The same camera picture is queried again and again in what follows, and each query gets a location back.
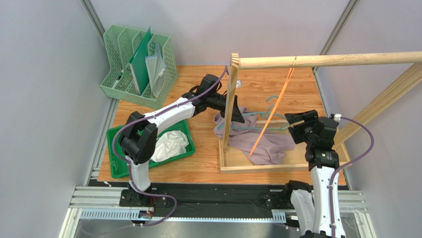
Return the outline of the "teal hanger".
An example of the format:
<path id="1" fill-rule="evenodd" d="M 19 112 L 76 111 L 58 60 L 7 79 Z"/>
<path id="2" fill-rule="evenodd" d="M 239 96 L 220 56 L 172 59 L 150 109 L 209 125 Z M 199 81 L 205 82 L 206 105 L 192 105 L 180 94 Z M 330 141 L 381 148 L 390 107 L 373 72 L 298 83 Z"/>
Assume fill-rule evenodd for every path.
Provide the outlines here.
<path id="1" fill-rule="evenodd" d="M 277 99 L 278 96 L 272 95 L 272 96 L 270 96 L 270 97 L 268 97 L 266 99 L 266 102 L 269 102 L 273 98 L 276 98 Z M 249 113 L 243 113 L 242 115 L 243 116 L 259 115 L 263 119 L 268 119 L 269 118 L 269 115 L 270 115 L 270 110 L 273 107 L 274 107 L 274 105 L 269 106 L 265 112 L 249 112 Z M 267 128 L 267 129 L 268 130 L 272 130 L 272 131 L 287 131 L 287 127 L 288 127 L 288 124 L 285 124 L 285 125 L 283 125 L 283 126 L 281 126 L 279 128 L 274 127 L 274 128 Z M 231 128 L 232 129 L 261 129 L 261 127 L 256 127 L 256 126 L 255 127 L 252 127 L 252 126 L 244 126 L 244 127 L 241 127 L 241 126 L 231 126 Z"/>

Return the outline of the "mauve tank top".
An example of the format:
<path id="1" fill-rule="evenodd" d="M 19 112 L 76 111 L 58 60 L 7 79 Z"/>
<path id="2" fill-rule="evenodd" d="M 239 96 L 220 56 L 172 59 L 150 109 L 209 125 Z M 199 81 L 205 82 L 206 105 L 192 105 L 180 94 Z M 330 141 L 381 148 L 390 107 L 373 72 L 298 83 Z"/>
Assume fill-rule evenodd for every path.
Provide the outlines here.
<path id="1" fill-rule="evenodd" d="M 249 113 L 246 107 L 239 108 L 241 113 Z M 256 126 L 257 115 L 243 116 L 245 122 L 232 122 L 231 126 Z M 286 152 L 295 148 L 295 143 L 289 134 L 279 134 L 266 130 L 253 152 L 249 153 L 255 144 L 261 129 L 230 128 L 228 145 L 240 150 L 254 165 L 277 165 L 283 163 Z"/>

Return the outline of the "orange velvet hanger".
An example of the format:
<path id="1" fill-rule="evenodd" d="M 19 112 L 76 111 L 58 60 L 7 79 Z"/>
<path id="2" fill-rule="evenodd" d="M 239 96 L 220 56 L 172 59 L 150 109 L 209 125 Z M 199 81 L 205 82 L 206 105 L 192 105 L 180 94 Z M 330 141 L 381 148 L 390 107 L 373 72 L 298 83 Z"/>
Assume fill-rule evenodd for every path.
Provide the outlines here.
<path id="1" fill-rule="evenodd" d="M 253 145 L 253 147 L 252 147 L 252 149 L 251 149 L 251 151 L 249 153 L 249 156 L 252 156 L 253 152 L 255 151 L 256 147 L 258 146 L 258 144 L 259 144 L 259 142 L 260 142 L 260 140 L 261 140 L 261 138 L 262 138 L 265 130 L 267 129 L 267 127 L 268 127 L 268 125 L 269 125 L 272 117 L 274 116 L 274 114 L 276 112 L 276 109 L 278 108 L 278 105 L 280 104 L 280 102 L 281 102 L 281 100 L 282 100 L 282 98 L 283 98 L 283 96 L 285 94 L 286 88 L 287 88 L 287 86 L 288 86 L 288 84 L 290 82 L 291 76 L 292 76 L 292 74 L 294 72 L 294 69 L 295 69 L 295 64 L 296 64 L 296 61 L 297 61 L 297 57 L 298 56 L 295 55 L 294 61 L 293 61 L 292 65 L 291 65 L 291 67 L 289 69 L 288 75 L 287 75 L 286 80 L 285 80 L 285 82 L 283 84 L 283 87 L 282 87 L 282 89 L 281 89 L 281 91 L 280 91 L 280 93 L 279 93 L 279 95 L 277 97 L 276 103 L 274 104 L 274 106 L 273 106 L 273 108 L 272 108 L 272 110 L 271 110 L 271 112 L 270 112 L 270 114 L 269 114 L 269 116 L 267 118 L 267 121 L 265 122 L 265 124 L 264 124 L 264 126 L 263 126 L 263 128 L 262 128 L 262 130 L 261 130 L 261 132 L 260 132 L 260 134 L 259 134 L 259 136 L 258 136 L 258 138 L 257 138 L 257 140 L 255 142 L 255 144 Z"/>

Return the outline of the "white tank top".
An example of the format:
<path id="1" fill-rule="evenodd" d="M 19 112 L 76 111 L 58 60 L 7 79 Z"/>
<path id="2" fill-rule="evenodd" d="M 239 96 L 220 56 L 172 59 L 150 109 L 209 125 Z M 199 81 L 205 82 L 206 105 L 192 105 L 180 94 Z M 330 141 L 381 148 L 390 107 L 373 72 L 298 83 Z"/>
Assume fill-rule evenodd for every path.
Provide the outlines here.
<path id="1" fill-rule="evenodd" d="M 156 142 L 151 160 L 159 163 L 187 152 L 188 138 L 180 130 L 165 132 Z"/>

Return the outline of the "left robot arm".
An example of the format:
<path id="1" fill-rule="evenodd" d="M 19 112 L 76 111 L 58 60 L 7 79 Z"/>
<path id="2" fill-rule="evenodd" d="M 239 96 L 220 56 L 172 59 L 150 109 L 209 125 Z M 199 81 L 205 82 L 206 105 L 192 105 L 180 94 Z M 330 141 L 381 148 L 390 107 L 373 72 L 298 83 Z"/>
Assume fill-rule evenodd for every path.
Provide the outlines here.
<path id="1" fill-rule="evenodd" d="M 119 145 L 128 164 L 130 187 L 145 194 L 150 187 L 149 160 L 153 156 L 158 135 L 174 124 L 190 119 L 208 108 L 225 116 L 227 96 L 218 93 L 221 78 L 212 74 L 203 77 L 200 85 L 193 87 L 174 103 L 157 111 L 140 114 L 133 112 L 126 124 L 113 138 L 111 149 Z"/>

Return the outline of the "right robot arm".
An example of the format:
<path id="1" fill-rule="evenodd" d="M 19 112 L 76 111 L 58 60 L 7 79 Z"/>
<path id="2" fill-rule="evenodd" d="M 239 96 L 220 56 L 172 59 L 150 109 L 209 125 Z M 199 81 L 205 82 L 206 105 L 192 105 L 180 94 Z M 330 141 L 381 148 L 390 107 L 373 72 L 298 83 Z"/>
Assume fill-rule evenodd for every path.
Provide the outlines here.
<path id="1" fill-rule="evenodd" d="M 344 238 L 338 199 L 339 155 L 333 150 L 340 114 L 319 117 L 311 110 L 285 114 L 295 144 L 305 143 L 313 184 L 290 180 L 283 198 L 295 209 L 303 238 Z"/>

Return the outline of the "wooden clothes rack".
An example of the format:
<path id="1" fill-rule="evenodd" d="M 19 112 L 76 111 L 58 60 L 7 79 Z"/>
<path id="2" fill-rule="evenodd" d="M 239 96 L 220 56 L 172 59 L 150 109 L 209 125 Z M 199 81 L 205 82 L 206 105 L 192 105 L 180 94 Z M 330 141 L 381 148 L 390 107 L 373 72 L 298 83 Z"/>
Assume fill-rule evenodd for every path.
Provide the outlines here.
<path id="1" fill-rule="evenodd" d="M 403 64 L 410 67 L 385 88 L 334 138 L 334 148 L 339 154 L 340 164 L 350 158 L 345 141 L 355 134 L 361 125 L 366 125 L 422 80 L 421 52 L 319 55 L 298 57 L 242 58 L 231 55 L 229 73 L 238 74 L 241 69 L 301 68 Z M 222 173 L 258 173 L 305 171 L 305 146 L 294 145 L 287 137 L 285 119 L 259 120 L 257 113 L 246 116 L 245 123 L 220 121 L 215 128 L 219 135 L 220 171 Z"/>

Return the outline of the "grey mesh pouch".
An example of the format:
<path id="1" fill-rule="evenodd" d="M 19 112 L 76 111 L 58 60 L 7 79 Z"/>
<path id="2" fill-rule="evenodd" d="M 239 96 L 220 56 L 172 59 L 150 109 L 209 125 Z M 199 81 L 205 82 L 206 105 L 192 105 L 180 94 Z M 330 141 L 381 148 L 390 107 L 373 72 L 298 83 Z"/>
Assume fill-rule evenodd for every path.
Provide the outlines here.
<path id="1" fill-rule="evenodd" d="M 163 75 L 166 70 L 166 64 L 159 43 L 155 43 L 154 50 L 155 52 L 152 56 L 145 57 L 145 63 L 152 95 L 157 98 L 164 85 Z"/>

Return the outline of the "dark green folder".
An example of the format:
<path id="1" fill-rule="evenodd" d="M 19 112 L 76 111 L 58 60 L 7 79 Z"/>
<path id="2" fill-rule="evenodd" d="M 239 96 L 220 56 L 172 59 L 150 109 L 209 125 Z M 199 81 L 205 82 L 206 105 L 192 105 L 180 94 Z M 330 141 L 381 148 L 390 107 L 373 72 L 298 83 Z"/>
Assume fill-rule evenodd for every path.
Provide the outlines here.
<path id="1" fill-rule="evenodd" d="M 145 58 L 149 56 L 148 43 L 152 39 L 152 36 L 151 28 L 149 27 L 129 60 L 136 94 L 138 95 L 142 95 L 149 83 Z"/>

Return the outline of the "green plastic tray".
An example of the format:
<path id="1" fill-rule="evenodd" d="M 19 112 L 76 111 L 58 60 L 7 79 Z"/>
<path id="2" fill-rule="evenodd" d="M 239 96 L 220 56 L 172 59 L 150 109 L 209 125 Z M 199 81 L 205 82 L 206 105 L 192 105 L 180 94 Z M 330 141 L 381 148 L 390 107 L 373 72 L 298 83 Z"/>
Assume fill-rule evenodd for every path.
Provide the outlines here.
<path id="1" fill-rule="evenodd" d="M 110 161 L 110 170 L 111 170 L 111 176 L 114 179 L 118 179 L 118 178 L 123 178 L 123 177 L 127 177 L 128 176 L 128 166 L 126 164 L 125 161 L 119 159 L 112 151 L 111 149 L 111 143 L 112 143 L 112 139 L 115 137 L 116 133 L 122 128 L 123 126 L 118 126 L 115 128 L 111 128 L 107 131 L 106 135 L 107 135 L 107 143 L 108 143 L 108 147 L 109 147 L 109 161 Z M 169 127 L 168 129 L 164 130 L 162 133 L 160 133 L 158 135 L 158 138 L 161 138 L 163 135 L 165 135 L 167 132 L 170 131 L 181 131 L 182 133 L 184 133 L 187 137 L 188 140 L 188 144 L 185 147 L 186 152 L 182 153 L 180 155 L 177 156 L 173 156 L 163 162 L 154 162 L 151 161 L 149 162 L 149 168 L 156 168 L 180 159 L 183 159 L 185 157 L 191 156 L 196 152 L 196 148 L 194 145 L 194 141 L 193 138 L 191 136 L 191 132 L 189 130 L 188 124 L 186 120 L 180 121 L 174 125 L 172 125 L 171 127 Z"/>

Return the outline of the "light green file organizer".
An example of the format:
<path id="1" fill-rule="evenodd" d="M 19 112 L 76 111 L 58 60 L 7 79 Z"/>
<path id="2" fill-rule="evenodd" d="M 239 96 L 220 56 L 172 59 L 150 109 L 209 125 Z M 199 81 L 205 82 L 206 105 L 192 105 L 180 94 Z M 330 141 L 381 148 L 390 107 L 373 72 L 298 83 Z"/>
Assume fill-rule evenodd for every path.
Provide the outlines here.
<path id="1" fill-rule="evenodd" d="M 104 32 L 110 70 L 100 84 L 106 96 L 152 109 L 160 109 L 177 77 L 177 66 L 169 36 L 112 25 Z M 151 86 L 141 58 L 158 56 L 165 66 Z"/>

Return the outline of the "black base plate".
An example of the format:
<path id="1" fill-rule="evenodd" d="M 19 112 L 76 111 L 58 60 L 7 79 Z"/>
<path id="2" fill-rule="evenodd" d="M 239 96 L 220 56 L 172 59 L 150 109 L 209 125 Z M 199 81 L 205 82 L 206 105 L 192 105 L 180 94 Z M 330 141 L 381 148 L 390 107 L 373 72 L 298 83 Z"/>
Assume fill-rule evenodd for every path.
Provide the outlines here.
<path id="1" fill-rule="evenodd" d="M 272 218 L 273 210 L 292 210 L 281 196 L 282 185 L 152 183 L 148 195 L 128 187 L 119 206 L 152 209 L 155 217 Z"/>

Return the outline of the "aluminium frame rail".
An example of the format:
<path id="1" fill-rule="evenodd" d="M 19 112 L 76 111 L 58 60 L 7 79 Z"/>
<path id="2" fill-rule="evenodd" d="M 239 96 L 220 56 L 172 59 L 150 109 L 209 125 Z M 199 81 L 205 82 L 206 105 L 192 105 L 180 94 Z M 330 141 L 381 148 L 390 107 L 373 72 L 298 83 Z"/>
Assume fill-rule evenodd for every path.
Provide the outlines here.
<path id="1" fill-rule="evenodd" d="M 127 185 L 113 182 L 74 189 L 61 231 L 62 238 L 296 238 L 301 232 L 296 211 L 273 210 L 272 218 L 155 217 L 152 209 L 119 206 Z"/>

